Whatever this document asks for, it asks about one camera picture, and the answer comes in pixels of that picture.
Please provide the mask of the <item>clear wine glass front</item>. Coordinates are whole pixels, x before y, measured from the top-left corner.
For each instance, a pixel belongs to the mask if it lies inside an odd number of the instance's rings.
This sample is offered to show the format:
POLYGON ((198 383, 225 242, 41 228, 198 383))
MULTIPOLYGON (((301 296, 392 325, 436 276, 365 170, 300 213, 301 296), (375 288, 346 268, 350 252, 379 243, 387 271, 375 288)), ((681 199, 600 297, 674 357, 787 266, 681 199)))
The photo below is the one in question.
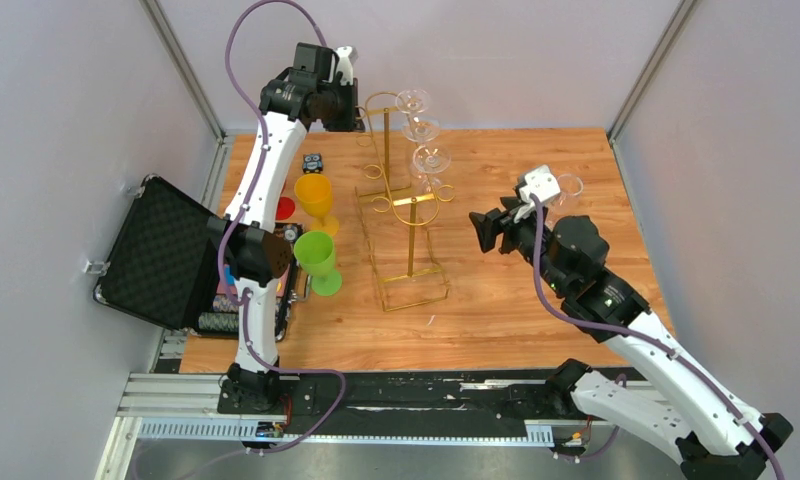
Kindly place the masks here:
POLYGON ((546 224, 549 227, 553 227, 559 219, 577 209, 584 188, 582 179, 573 173, 558 175, 557 182, 560 193, 548 204, 546 224))

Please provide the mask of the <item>orange wine glass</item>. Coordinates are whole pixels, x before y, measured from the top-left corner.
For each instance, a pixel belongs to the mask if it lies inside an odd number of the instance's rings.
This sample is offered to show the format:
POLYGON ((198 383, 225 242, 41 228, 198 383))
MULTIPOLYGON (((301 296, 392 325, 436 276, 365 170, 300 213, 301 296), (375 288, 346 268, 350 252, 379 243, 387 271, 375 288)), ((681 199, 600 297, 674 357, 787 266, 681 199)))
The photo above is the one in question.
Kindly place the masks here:
POLYGON ((333 191, 329 178, 317 173, 305 174, 296 181, 294 192, 302 209, 311 218, 309 229, 334 237, 340 223, 331 214, 333 191))

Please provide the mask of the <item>red wine glass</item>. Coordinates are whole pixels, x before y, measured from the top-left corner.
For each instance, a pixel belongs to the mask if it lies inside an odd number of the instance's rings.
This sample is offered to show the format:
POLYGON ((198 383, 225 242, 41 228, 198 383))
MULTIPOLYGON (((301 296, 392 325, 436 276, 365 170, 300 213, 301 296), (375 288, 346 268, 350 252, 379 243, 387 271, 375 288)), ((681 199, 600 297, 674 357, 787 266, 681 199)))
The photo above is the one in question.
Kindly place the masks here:
POLYGON ((296 212, 295 201, 290 197, 280 196, 277 203, 275 220, 277 222, 283 222, 291 218, 295 212, 296 212))

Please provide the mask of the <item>green wine glass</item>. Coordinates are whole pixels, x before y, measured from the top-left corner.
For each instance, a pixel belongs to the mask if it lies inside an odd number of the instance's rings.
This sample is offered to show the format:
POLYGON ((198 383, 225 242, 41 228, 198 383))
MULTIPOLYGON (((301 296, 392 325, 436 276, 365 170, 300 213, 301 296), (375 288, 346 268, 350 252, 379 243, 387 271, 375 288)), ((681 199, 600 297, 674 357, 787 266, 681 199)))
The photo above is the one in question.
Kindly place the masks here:
POLYGON ((293 253, 300 267, 312 276, 311 288, 319 296, 335 295, 342 286, 341 273, 336 268, 336 249, 333 238, 322 231, 309 231, 294 244, 293 253))

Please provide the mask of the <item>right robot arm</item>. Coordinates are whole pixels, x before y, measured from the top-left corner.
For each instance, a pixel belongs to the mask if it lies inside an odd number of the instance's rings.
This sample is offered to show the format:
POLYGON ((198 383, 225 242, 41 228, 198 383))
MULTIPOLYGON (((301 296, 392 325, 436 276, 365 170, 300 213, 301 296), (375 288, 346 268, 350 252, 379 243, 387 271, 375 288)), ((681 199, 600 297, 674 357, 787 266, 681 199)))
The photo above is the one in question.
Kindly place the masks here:
POLYGON ((660 395, 650 400, 570 359, 548 381, 551 411, 607 420, 664 453, 688 479, 756 479, 766 469, 783 478, 777 452, 792 424, 735 396, 674 338, 607 267, 608 242, 589 217, 565 216, 548 227, 547 212, 537 201, 508 197, 469 219, 482 251, 518 252, 533 269, 541 304, 559 299, 552 315, 626 359, 660 395))

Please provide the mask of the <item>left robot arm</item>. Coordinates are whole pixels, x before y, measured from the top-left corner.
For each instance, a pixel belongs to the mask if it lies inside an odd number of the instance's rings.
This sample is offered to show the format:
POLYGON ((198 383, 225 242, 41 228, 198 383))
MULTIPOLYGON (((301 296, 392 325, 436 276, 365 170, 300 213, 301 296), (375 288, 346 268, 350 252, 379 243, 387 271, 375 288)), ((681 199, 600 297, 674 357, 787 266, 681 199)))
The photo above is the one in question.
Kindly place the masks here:
POLYGON ((362 128, 353 46, 299 43, 292 66, 270 80, 254 101, 236 91, 258 119, 255 143, 236 194, 221 217, 207 223, 220 267, 228 266, 237 291, 238 350, 224 383, 259 413, 282 400, 276 347, 276 289, 292 260, 292 246, 274 232, 279 198, 309 128, 331 132, 362 128))

